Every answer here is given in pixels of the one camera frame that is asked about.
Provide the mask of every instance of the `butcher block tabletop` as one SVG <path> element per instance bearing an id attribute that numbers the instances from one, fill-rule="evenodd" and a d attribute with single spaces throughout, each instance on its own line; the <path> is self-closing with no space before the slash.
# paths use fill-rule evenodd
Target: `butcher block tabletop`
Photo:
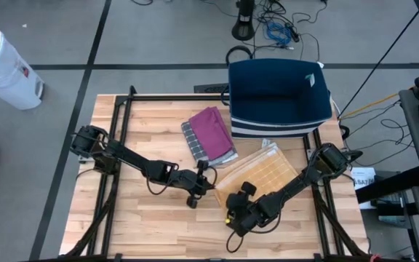
<path id="1" fill-rule="evenodd" d="M 91 125 L 109 130 L 116 95 L 98 95 Z M 180 125 L 208 106 L 217 106 L 228 130 L 229 108 L 216 100 L 198 101 L 132 101 L 125 146 L 148 159 L 175 162 L 180 169 L 195 170 L 196 163 L 182 134 Z M 121 132 L 124 106 L 119 113 L 116 138 Z M 334 143 L 343 148 L 343 141 L 335 116 L 319 128 L 323 143 Z M 272 139 L 290 164 L 300 173 L 307 161 L 301 138 Z M 239 158 L 218 167 L 218 181 L 225 177 L 227 166 L 249 156 L 261 148 L 260 139 L 233 139 Z M 79 172 L 93 168 L 93 163 L 81 164 Z M 209 191 L 199 200 L 196 209 L 185 201 L 187 191 L 168 188 L 154 196 L 146 187 L 146 180 L 132 167 L 121 166 L 116 210 L 113 217 L 108 256 L 122 253 L 123 258 L 313 258 L 322 253 L 316 212 L 311 188 L 308 187 L 286 202 L 279 227 L 269 234 L 248 233 L 236 253 L 226 251 L 226 241 L 232 230 L 224 223 L 226 214 Z M 214 175 L 205 172 L 208 180 Z M 82 174 L 76 182 L 60 254 L 68 252 L 82 237 L 92 222 L 100 173 Z M 367 236 L 354 185 L 345 176 L 331 181 L 338 220 L 362 250 L 367 250 Z M 161 186 L 151 184 L 154 191 Z M 332 228 L 326 221 L 331 253 L 335 252 Z M 100 252 L 104 222 L 98 231 L 95 253 Z M 234 249 L 240 238 L 234 236 Z"/>

